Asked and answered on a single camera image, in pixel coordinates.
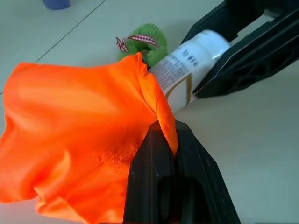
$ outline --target white spray can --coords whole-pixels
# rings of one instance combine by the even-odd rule
[[[220,34],[204,30],[149,70],[156,77],[172,112],[195,99],[192,91],[229,47]]]

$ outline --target red checkered ribbon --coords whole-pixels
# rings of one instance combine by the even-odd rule
[[[141,41],[141,42],[144,42],[144,43],[150,43],[150,44],[156,46],[157,48],[160,47],[160,45],[157,43],[157,41],[155,41],[150,36],[146,36],[146,35],[133,35],[133,36],[129,36],[127,38],[122,39],[122,41],[117,37],[116,38],[116,44],[122,52],[129,52],[127,46],[125,45],[125,42],[126,42],[127,39],[131,39],[131,40],[135,40],[135,41]]]

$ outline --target green plush toy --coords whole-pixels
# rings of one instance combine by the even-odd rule
[[[167,40],[163,32],[154,24],[140,26],[122,41],[119,38],[116,39],[121,50],[119,60],[141,52],[143,61],[152,68],[168,55]]]

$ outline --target orange fabric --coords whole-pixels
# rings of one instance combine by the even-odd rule
[[[37,212],[121,222],[130,162],[159,120],[172,152],[175,119],[141,54],[95,68],[21,63],[3,93],[0,201],[38,196]]]

